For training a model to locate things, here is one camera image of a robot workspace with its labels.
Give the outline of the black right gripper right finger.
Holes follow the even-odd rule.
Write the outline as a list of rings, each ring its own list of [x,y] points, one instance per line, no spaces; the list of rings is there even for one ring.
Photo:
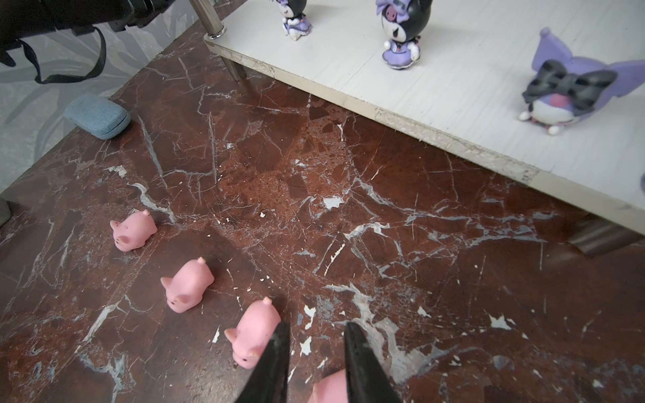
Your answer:
[[[402,403],[362,328],[355,322],[346,323],[344,356],[349,403]]]

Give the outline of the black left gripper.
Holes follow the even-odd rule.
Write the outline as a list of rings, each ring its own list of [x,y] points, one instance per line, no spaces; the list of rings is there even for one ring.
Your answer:
[[[1,63],[16,65],[8,54],[24,38],[59,30],[75,35],[107,24],[114,32],[144,28],[173,0],[1,0]]]

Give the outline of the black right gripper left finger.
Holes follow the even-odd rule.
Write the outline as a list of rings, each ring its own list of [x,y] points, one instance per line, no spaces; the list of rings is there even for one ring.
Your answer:
[[[280,322],[235,403],[286,403],[291,329]]]

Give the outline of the dark cartoon figure toy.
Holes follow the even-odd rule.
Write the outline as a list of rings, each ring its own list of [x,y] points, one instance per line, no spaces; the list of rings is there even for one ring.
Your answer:
[[[394,70],[404,70],[420,59],[419,40],[428,25],[433,0],[376,0],[376,13],[388,38],[382,59]]]
[[[277,0],[276,3],[282,16],[282,27],[287,36],[297,41],[310,34],[312,25],[304,13],[307,0]]]

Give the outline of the purple black cartoon figure toy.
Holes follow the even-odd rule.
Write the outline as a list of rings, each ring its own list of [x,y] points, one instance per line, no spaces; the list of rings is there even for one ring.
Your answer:
[[[597,113],[614,97],[644,84],[644,61],[606,64],[575,56],[550,28],[543,28],[532,60],[534,76],[522,93],[526,108],[518,119],[556,136],[566,127]]]

